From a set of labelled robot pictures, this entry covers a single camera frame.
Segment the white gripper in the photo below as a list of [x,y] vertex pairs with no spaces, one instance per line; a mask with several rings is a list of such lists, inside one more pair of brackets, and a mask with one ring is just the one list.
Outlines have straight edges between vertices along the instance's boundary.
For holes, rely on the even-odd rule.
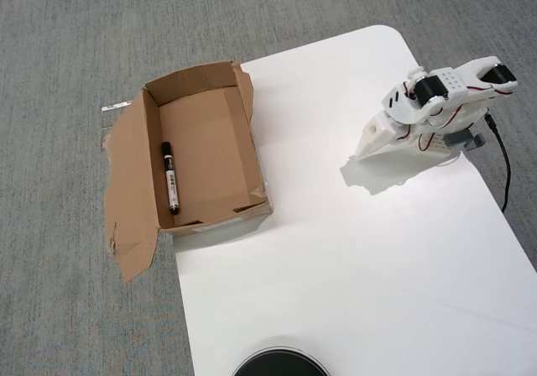
[[363,128],[355,158],[360,160],[408,146],[409,125],[394,120],[386,112],[376,114]]

